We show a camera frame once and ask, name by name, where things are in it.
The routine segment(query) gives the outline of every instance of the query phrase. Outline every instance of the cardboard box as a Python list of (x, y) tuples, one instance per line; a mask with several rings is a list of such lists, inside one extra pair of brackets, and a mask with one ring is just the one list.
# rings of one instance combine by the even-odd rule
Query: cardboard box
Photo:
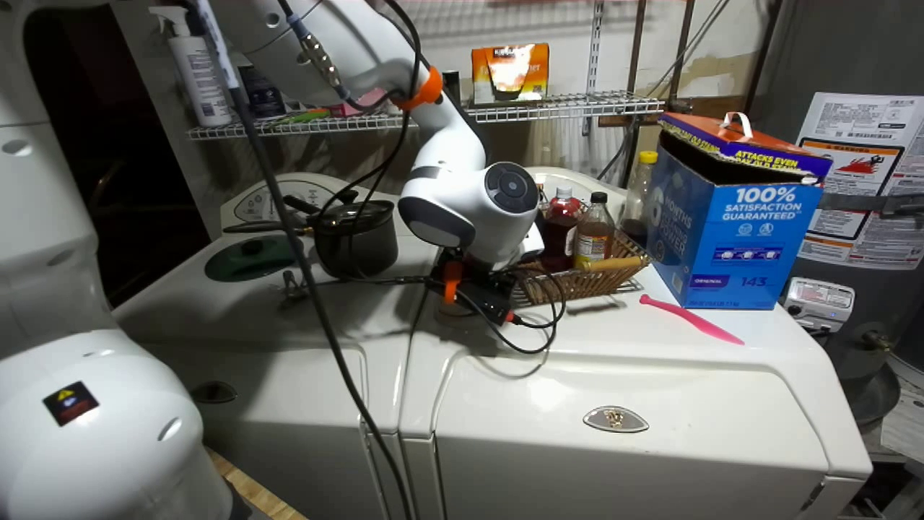
[(550, 98), (550, 45), (471, 49), (471, 105)]
[(661, 116), (650, 257), (683, 306), (771, 311), (833, 162), (702, 116)]

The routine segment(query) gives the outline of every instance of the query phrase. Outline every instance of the plastic bottle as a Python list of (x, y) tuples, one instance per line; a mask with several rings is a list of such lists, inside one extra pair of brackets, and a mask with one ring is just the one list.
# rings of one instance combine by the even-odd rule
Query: plastic bottle
[(582, 215), (582, 201), (573, 196), (573, 192), (557, 188), (544, 211), (544, 225), (541, 225), (547, 241), (544, 266), (550, 272), (573, 269), (570, 235), (577, 225), (577, 215)]
[(629, 176), (629, 188), (626, 188), (626, 204), (618, 211), (618, 225), (621, 233), (637, 241), (637, 244), (647, 244), (647, 186), (652, 181), (652, 168), (660, 162), (655, 150), (641, 150), (637, 172)]
[(162, 32), (172, 36), (172, 53), (179, 66), (182, 84), (193, 98), (193, 110), (202, 127), (232, 124), (232, 107), (212, 61), (205, 39), (196, 39), (185, 25), (182, 7), (151, 7), (151, 16), (159, 19)]
[(615, 220), (608, 211), (608, 194), (595, 192), (590, 208), (577, 217), (575, 263), (577, 269), (592, 260), (608, 260), (613, 253)]

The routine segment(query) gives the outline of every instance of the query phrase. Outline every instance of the white container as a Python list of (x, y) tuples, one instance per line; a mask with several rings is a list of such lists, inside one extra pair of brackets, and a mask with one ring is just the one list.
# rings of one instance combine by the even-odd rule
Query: white container
[(202, 127), (232, 124), (232, 107), (212, 61), (205, 39), (190, 36), (182, 7), (153, 7), (151, 16), (159, 19), (162, 32), (172, 32), (172, 53), (182, 72), (182, 84), (190, 94), (196, 118)]

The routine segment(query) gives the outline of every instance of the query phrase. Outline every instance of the metal shelving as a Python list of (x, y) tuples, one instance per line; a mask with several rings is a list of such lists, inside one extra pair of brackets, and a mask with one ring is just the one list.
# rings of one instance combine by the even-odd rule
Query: metal shelving
[[(510, 121), (550, 121), (550, 118), (590, 118), (590, 116), (650, 116), (660, 113), (660, 98), (625, 98), (625, 94), (595, 94), (595, 97), (553, 97), (537, 105), (498, 105), (498, 107), (465, 107), (479, 124), (510, 124)], [(401, 127), (400, 113), (365, 113), (349, 118), (305, 118), (305, 116), (276, 116), (260, 118), (260, 136), (310, 136), (310, 133), (358, 133), (358, 131), (397, 131)], [(242, 127), (193, 127), (188, 131), (193, 142), (242, 140)]]

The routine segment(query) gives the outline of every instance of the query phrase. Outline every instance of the oval logo badge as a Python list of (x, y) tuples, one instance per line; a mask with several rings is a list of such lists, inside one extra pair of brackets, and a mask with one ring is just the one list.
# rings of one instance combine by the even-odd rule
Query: oval logo badge
[(583, 426), (608, 433), (644, 433), (647, 422), (629, 407), (603, 406), (583, 417)]

